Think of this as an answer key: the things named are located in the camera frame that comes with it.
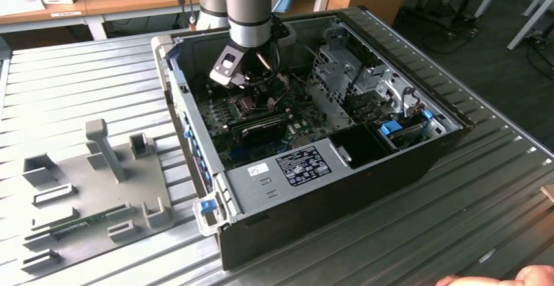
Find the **white label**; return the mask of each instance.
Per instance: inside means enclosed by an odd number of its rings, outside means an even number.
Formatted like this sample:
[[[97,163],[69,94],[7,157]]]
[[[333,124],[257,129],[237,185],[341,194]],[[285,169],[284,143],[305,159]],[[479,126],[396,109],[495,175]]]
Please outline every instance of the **white label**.
[[[82,12],[59,12],[57,14],[51,14],[53,17],[66,17],[66,16],[79,16],[83,15]]]
[[[266,163],[249,167],[249,173],[252,177],[254,177],[257,174],[265,173],[266,171],[270,171]]]

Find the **green circuit board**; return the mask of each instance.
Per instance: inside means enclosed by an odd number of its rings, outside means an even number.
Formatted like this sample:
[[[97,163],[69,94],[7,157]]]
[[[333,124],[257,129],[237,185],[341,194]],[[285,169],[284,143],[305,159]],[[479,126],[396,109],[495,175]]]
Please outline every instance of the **green circuit board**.
[[[198,101],[198,108],[226,169],[234,169],[322,139],[333,132],[326,115],[312,102],[306,80],[276,80],[268,86],[276,105],[253,107],[249,95]],[[262,145],[244,145],[244,131],[257,125],[280,123],[284,135]]]

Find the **ribbed metal surface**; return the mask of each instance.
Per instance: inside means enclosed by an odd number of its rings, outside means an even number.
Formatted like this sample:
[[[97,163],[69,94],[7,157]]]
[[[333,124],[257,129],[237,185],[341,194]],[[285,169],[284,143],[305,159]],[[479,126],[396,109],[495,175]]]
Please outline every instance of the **ribbed metal surface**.
[[[25,282],[18,257],[29,228],[34,188],[19,176],[22,159],[47,152],[63,160],[86,154],[86,121],[103,118],[110,142],[145,132],[155,138],[178,224],[191,222],[197,197],[159,86],[151,36],[15,52],[5,62],[0,122],[0,276]]]

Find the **motherboard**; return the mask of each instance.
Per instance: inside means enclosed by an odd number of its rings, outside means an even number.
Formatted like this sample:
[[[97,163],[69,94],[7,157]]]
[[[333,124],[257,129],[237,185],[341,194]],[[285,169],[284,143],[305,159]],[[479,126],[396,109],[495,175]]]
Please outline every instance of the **motherboard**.
[[[237,168],[336,131],[314,104],[310,75],[288,73],[256,89],[208,85],[198,108],[224,165]]]

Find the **warning label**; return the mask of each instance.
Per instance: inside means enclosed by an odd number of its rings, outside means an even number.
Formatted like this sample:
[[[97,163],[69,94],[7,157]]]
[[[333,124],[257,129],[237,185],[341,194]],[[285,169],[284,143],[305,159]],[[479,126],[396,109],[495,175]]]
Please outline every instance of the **warning label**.
[[[278,158],[277,163],[284,170],[289,183],[294,187],[318,179],[332,172],[316,147],[306,148]]]

